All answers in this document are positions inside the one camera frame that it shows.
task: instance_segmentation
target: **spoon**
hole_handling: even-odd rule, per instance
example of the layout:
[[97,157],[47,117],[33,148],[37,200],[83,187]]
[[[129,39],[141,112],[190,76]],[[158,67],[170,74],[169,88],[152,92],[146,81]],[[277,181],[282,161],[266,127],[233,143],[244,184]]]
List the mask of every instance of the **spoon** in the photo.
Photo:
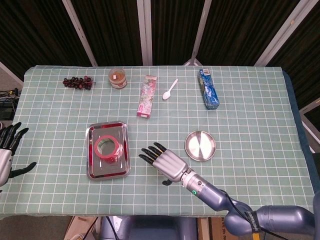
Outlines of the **spoon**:
[[174,81],[174,83],[172,83],[170,89],[163,94],[162,96],[163,100],[167,100],[168,98],[170,98],[171,96],[170,91],[174,88],[177,82],[178,82],[178,78]]

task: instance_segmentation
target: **blue package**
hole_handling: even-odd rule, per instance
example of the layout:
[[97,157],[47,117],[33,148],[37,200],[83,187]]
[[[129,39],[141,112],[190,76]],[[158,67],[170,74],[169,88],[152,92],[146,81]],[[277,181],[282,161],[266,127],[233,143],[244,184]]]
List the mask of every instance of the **blue package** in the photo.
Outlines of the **blue package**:
[[201,90],[206,109],[217,109],[219,107],[220,102],[208,68],[203,68],[199,70],[198,80],[201,85]]

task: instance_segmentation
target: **pink box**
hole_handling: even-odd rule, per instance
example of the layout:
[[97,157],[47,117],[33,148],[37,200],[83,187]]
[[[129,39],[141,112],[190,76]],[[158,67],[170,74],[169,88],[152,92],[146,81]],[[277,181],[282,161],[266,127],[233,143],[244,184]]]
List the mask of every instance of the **pink box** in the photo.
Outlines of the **pink box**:
[[141,88],[141,95],[139,101],[138,111],[136,115],[139,117],[150,118],[152,100],[154,98],[157,85],[156,76],[145,76],[145,79]]

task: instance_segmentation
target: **table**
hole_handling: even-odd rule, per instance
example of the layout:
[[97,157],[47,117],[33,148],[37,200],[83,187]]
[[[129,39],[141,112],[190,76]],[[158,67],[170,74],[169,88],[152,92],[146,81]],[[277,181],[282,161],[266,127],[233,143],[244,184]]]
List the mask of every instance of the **table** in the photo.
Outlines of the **table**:
[[[137,158],[157,141],[190,167],[253,209],[299,205],[312,210],[313,188],[280,67],[208,66],[220,100],[206,110],[196,78],[199,66],[123,67],[128,85],[111,88],[111,67],[36,66],[25,73],[14,122],[28,127],[13,169],[36,161],[34,170],[2,187],[0,216],[171,215],[213,216],[180,184]],[[92,76],[94,87],[64,87],[64,78]],[[158,76],[150,119],[137,117],[145,75]],[[164,101],[162,94],[179,79]],[[86,176],[85,129],[94,123],[128,124],[131,172],[126,178]],[[216,140],[214,157],[190,160],[184,141],[193,131]]]

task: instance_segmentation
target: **cable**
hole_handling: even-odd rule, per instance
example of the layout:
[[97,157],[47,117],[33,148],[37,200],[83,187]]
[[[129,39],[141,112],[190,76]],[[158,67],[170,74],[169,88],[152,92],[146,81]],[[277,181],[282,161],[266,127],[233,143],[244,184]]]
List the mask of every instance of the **cable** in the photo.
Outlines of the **cable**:
[[[226,197],[229,199],[232,207],[236,210],[236,212],[237,212],[241,217],[243,217],[248,223],[250,223],[249,219],[248,219],[248,218],[236,207],[236,205],[232,202],[232,199],[231,199],[231,197],[229,196],[229,194],[228,194],[226,191],[222,190],[222,189],[220,189],[220,191],[222,191],[222,192],[226,195]],[[289,239],[287,239],[287,238],[285,238],[285,237],[283,237],[283,236],[280,236],[280,235],[278,235],[278,234],[276,234],[276,233],[274,233],[274,232],[272,232],[272,231],[269,231],[269,230],[267,230],[267,229],[265,229],[265,228],[263,228],[263,227],[261,227],[261,230],[262,230],[263,232],[265,232],[266,234],[270,234],[270,235],[275,236],[275,237],[277,237],[277,238],[279,238],[279,239],[289,240]]]
[[86,234],[83,237],[83,240],[86,239],[86,237],[88,236],[90,230],[92,229],[92,227],[95,225],[96,221],[97,221],[98,217],[95,218],[94,222],[91,224],[91,226],[89,227],[88,231],[86,231]]
[[109,224],[110,224],[110,226],[111,226],[111,228],[112,228],[112,231],[113,231],[115,240],[120,240],[120,238],[118,237],[118,235],[117,235],[117,233],[116,233],[116,230],[115,230],[114,226],[112,225],[112,222],[111,222],[109,216],[105,216],[105,217],[106,217],[106,219],[108,220],[108,222],[109,222]]

